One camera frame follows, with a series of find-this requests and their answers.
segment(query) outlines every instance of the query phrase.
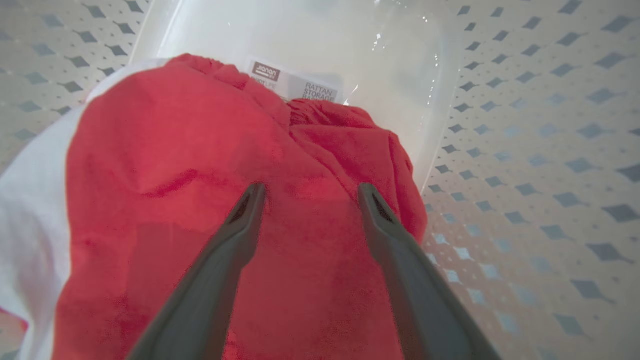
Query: red cloth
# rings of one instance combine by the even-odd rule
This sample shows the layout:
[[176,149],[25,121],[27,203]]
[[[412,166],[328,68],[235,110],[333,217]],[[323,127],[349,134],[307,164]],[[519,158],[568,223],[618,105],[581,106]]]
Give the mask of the red cloth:
[[85,111],[68,154],[72,274],[56,360],[123,359],[246,187],[267,187],[226,359],[401,359],[357,187],[419,241],[410,160],[368,114],[288,104],[233,66],[181,56]]

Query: white label sticker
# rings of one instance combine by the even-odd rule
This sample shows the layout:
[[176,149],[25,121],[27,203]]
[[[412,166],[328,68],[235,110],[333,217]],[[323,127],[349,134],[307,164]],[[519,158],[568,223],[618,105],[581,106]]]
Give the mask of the white label sticker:
[[264,60],[249,58],[245,71],[254,80],[278,94],[284,101],[293,99],[341,101],[339,86],[329,85],[311,76],[273,65]]

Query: white plastic surface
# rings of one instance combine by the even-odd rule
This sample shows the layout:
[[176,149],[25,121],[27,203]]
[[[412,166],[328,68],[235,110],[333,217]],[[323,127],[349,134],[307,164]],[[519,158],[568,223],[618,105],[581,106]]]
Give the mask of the white plastic surface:
[[255,57],[338,86],[398,134],[423,191],[458,79],[452,22],[437,0],[155,0],[130,61]]

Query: laundry basket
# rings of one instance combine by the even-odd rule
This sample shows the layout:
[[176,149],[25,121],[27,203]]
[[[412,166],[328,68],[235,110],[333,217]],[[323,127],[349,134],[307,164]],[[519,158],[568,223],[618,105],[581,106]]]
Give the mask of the laundry basket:
[[[638,19],[636,0],[0,0],[0,168],[130,61],[275,69],[399,135],[424,251],[504,359],[638,359]],[[11,359],[20,323],[0,331]]]

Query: laundry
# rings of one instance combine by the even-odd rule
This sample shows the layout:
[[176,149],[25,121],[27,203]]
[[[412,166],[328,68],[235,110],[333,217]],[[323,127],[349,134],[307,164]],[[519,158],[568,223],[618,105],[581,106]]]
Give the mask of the laundry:
[[65,173],[71,273],[53,359],[124,359],[256,182],[262,227],[224,358],[403,358],[358,185],[377,187],[418,242],[427,216],[397,136],[364,110],[286,103],[234,66],[184,55],[91,101]]

